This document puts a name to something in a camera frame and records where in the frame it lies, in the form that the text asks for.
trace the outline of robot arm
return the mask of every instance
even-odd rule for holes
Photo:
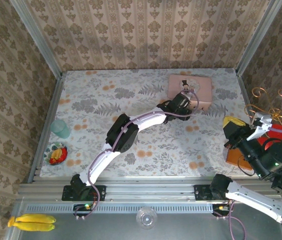
[[[179,93],[173,100],[158,104],[153,110],[138,116],[122,114],[107,133],[105,144],[95,160],[80,174],[72,177],[71,186],[83,199],[110,162],[131,148],[137,134],[151,126],[166,124],[173,119],[186,121],[192,113],[187,107],[189,97]]]
[[[216,174],[210,185],[215,199],[232,199],[255,208],[282,224],[282,201],[251,191],[230,177]]]
[[[94,184],[103,170],[110,164],[110,162],[121,153],[126,152],[132,146],[137,133],[151,126],[164,123],[166,117],[166,114],[162,113],[162,109],[158,107],[139,116],[128,117],[127,115],[122,114],[108,132],[106,143],[104,144],[99,156],[84,171],[80,173],[81,181],[87,186],[90,185],[87,179],[87,173],[90,171],[90,180]],[[118,136],[121,128],[123,128],[128,122],[133,123],[125,133],[126,135],[122,135],[122,138],[126,138],[126,142],[123,143],[124,140],[118,141],[118,147],[113,149],[113,145],[117,139],[116,136]]]
[[[238,148],[259,179],[272,182],[272,189],[282,196],[282,141],[265,150],[265,144],[260,145],[256,139],[269,131],[271,121],[270,116],[257,113],[251,128],[235,117],[225,117],[223,130],[229,140],[225,147]]]

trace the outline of damask wallpaper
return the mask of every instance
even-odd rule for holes
[[[243,80],[252,103],[270,107],[265,97],[255,98],[251,94],[254,87],[263,87],[273,106],[282,108],[282,97],[278,96],[282,89],[282,7],[243,73]]]
[[[18,14],[0,0],[0,239],[28,175],[55,78]]]
[[[269,0],[28,0],[63,71],[233,68]]]

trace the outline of clear glass cup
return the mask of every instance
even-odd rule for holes
[[[142,207],[136,215],[136,222],[143,229],[152,229],[157,222],[156,211],[149,206]]]
[[[61,119],[54,120],[50,126],[51,131],[62,139],[66,139],[70,136],[70,129],[66,125],[65,121]]]

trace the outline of plate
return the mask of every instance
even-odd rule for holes
[[[46,150],[44,151],[44,154],[43,154],[44,161],[46,161],[49,165],[51,165],[50,164],[50,158],[51,158],[52,152],[54,150],[62,149],[62,148],[66,148],[66,146],[61,142],[54,142],[54,143],[50,144],[49,146],[47,146],[47,148],[46,148]],[[61,164],[63,162],[65,162],[65,161],[62,161],[62,162],[59,162],[59,163],[56,163],[56,164],[53,164],[53,165],[58,165],[58,164]]]

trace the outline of banana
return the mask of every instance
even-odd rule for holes
[[[55,229],[53,224],[38,223],[38,222],[15,222],[15,218],[12,216],[7,223],[8,227],[17,227],[23,231],[29,232],[48,232]]]
[[[56,222],[56,219],[53,216],[45,215],[45,214],[24,214],[19,216],[15,220],[16,222],[24,222],[24,223],[42,223],[42,224],[52,224]]]

